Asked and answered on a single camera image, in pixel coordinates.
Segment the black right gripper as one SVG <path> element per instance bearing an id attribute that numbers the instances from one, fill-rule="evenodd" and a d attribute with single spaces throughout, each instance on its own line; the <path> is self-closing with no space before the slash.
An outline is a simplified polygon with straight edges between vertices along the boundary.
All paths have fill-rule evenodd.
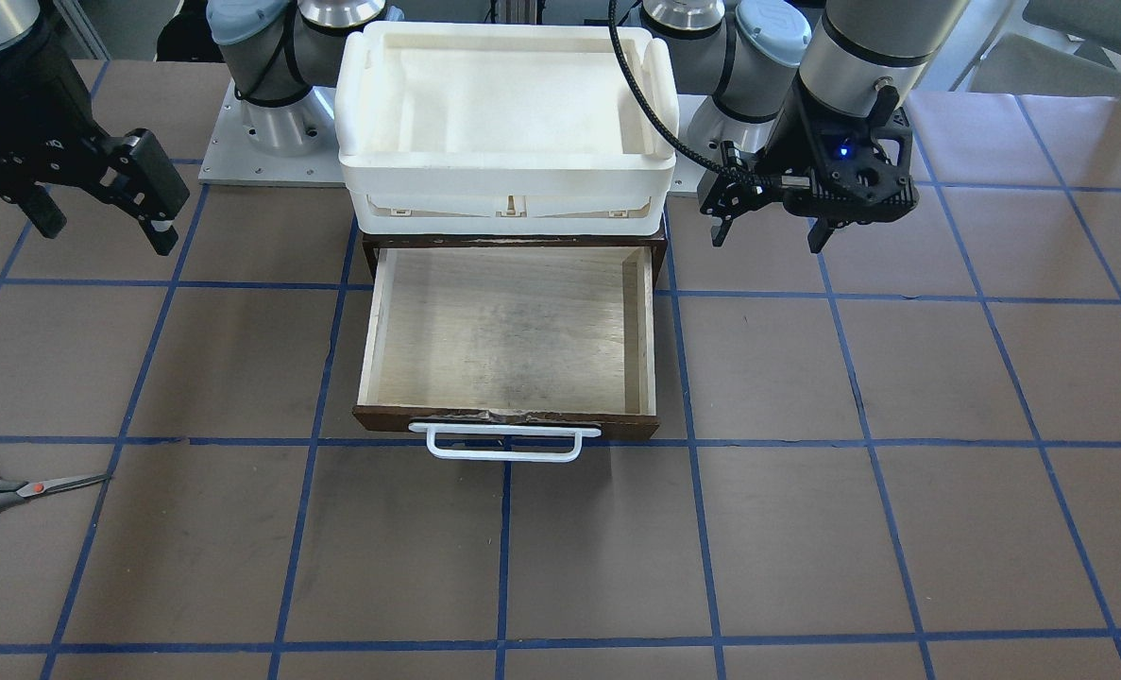
<path id="1" fill-rule="evenodd" d="M 178 242 L 173 229 L 189 189 L 152 130 L 98 139 L 89 87 L 49 27 L 33 27 L 0 50 L 0 195 L 41 237 L 67 224 L 37 181 L 86 188 L 133 216 L 156 254 Z"/>

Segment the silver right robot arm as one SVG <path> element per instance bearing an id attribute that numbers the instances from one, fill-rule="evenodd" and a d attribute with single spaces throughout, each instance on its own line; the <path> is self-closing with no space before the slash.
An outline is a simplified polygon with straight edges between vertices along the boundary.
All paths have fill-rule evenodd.
<path id="1" fill-rule="evenodd" d="M 337 85 L 348 36 L 399 17 L 385 1 L 210 1 L 205 13 L 254 146 L 282 156 L 306 152 L 327 128 L 309 97 Z M 49 184 L 133 216 L 155 253 L 178 241 L 173 220 L 189 190 L 159 139 L 141 127 L 109 134 L 41 4 L 0 1 L 0 198 L 43 237 L 65 225 Z"/>

